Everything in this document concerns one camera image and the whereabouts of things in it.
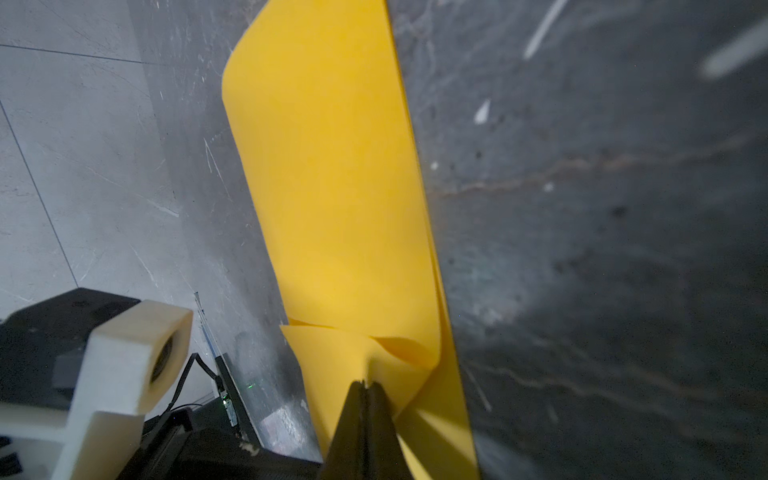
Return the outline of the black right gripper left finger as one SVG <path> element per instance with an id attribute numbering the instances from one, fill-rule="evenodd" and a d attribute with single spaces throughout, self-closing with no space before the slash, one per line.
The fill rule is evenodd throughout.
<path id="1" fill-rule="evenodd" d="M 318 479 L 365 479 L 367 470 L 367 393 L 360 381 L 349 388 Z"/>

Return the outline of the yellow square paper sheet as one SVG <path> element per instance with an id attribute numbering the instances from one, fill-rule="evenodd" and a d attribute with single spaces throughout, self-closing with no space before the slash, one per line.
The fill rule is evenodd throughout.
<path id="1" fill-rule="evenodd" d="M 321 451 L 375 382 L 416 478 L 477 478 L 386 4 L 268 2 L 222 97 Z"/>

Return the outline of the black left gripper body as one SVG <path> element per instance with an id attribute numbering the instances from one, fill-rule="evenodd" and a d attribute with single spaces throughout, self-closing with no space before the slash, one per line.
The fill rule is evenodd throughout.
<path id="1" fill-rule="evenodd" d="M 120 479 L 314 479 L 321 465 L 278 454 L 225 429 L 195 423 L 190 408 L 147 421 Z"/>

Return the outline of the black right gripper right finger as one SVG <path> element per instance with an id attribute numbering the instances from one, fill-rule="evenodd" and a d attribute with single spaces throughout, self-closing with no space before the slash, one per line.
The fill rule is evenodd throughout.
<path id="1" fill-rule="evenodd" d="M 365 478 L 413 480 L 383 387 L 373 383 L 367 388 L 365 399 Z"/>

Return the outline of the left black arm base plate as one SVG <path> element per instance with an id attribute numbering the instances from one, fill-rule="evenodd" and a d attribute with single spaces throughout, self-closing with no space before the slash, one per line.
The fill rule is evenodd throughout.
<path id="1" fill-rule="evenodd" d="M 218 335 L 211 327 L 200 293 L 193 291 L 193 298 L 200 319 L 201 330 L 218 371 L 217 389 L 230 419 L 230 424 L 240 438 L 258 447 L 264 447 L 262 438 L 248 410 L 245 396 L 248 387 L 242 382 L 242 373 L 245 370 L 238 365 L 238 361 L 243 357 L 239 348 L 245 345 L 245 331 L 237 326 L 230 326 L 225 329 L 223 335 Z"/>

